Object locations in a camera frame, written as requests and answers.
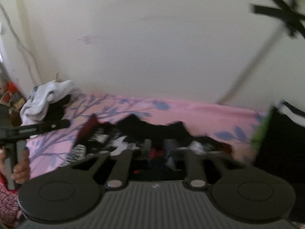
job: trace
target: finger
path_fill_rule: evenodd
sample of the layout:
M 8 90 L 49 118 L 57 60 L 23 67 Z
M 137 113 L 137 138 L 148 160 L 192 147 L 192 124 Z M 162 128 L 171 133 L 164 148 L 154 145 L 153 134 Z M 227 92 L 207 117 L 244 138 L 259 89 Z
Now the finger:
M 20 178 L 20 179 L 16 180 L 15 183 L 17 183 L 17 184 L 24 184 L 29 179 L 30 179 L 30 174 L 26 175 L 23 178 Z
M 25 149 L 24 151 L 23 151 L 23 153 L 22 153 L 22 160 L 24 161 L 24 160 L 28 160 L 29 159 L 29 155 L 30 155 L 30 152 L 29 152 L 29 150 L 28 149 Z
M 0 164 L 4 164 L 4 159 L 6 157 L 5 149 L 0 149 Z
M 20 183 L 20 180 L 30 178 L 30 168 L 24 170 L 18 174 L 12 174 L 12 179 L 15 180 L 16 183 Z
M 14 174 L 21 173 L 22 171 L 26 170 L 29 166 L 30 166 L 29 160 L 16 164 L 14 167 Z

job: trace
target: bed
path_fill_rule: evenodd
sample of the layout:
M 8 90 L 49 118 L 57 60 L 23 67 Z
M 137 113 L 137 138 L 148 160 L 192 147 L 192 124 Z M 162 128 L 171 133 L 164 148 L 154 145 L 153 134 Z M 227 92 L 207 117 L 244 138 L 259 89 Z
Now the bed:
M 252 109 L 196 102 L 123 97 L 103 94 L 81 94 L 66 109 L 64 119 L 71 121 L 66 129 L 39 135 L 28 140 L 31 178 L 56 169 L 65 159 L 78 131 L 91 116 L 99 121 L 115 123 L 129 114 L 136 114 L 152 124 L 183 121 L 192 135 L 208 135 L 233 146 L 233 157 L 251 163 L 256 151 L 250 139 L 264 114 Z

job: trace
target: white cord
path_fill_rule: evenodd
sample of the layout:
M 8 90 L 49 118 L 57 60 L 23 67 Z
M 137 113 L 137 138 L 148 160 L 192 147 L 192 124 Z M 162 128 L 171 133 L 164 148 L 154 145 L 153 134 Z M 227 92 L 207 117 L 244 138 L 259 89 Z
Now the white cord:
M 5 8 L 3 7 L 3 5 L 1 3 L 0 3 L 0 9 L 1 9 L 1 11 L 2 11 L 6 21 L 7 21 L 7 24 L 9 26 L 13 36 L 15 37 L 15 39 L 17 41 L 17 47 L 18 47 L 19 51 L 21 52 L 21 54 L 22 54 L 22 56 L 23 56 L 23 58 L 25 60 L 25 63 L 26 63 L 26 66 L 27 66 L 27 70 L 28 70 L 28 72 L 30 74 L 32 82 L 35 84 L 35 86 L 38 85 L 36 80 L 35 80 L 35 78 L 34 78 L 34 76 L 33 76 L 33 73 L 32 73 L 32 70 L 31 70 L 31 65 L 30 65 L 30 63 L 29 63 L 29 61 L 28 61 L 24 51 L 26 51 L 31 56 L 31 58 L 33 59 L 34 65 L 36 67 L 36 71 L 37 71 L 39 79 L 40 79 L 40 83 L 42 84 L 43 83 L 42 82 L 42 76 L 40 74 L 40 71 L 39 71 L 39 68 L 38 68 L 38 64 L 37 64 L 37 60 L 36 60 L 34 54 L 22 44 L 21 40 L 19 39 L 19 36 L 17 35 L 16 31 L 14 30 L 14 28 L 13 28 L 13 26 L 11 24 L 11 20 L 10 20 L 8 14 L 7 14 L 7 11 L 5 10 Z

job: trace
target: red cloth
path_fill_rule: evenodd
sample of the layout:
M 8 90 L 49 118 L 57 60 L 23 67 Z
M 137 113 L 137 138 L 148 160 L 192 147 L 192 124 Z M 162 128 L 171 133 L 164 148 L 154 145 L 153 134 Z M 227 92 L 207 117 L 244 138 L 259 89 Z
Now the red cloth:
M 81 141 L 83 138 L 92 134 L 94 130 L 100 125 L 99 120 L 95 114 L 91 115 L 90 119 L 83 125 L 82 129 L 78 132 L 75 142 Z
M 17 190 L 8 190 L 6 179 L 0 174 L 0 221 L 12 227 L 16 224 L 19 213 Z

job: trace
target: red patterned fabric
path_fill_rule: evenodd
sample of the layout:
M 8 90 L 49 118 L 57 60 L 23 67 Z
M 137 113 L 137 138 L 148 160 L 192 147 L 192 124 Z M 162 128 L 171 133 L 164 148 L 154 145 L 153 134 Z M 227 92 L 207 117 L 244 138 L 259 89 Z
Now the red patterned fabric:
M 12 227 L 16 224 L 19 212 L 17 190 L 7 190 L 6 180 L 0 174 L 0 221 Z

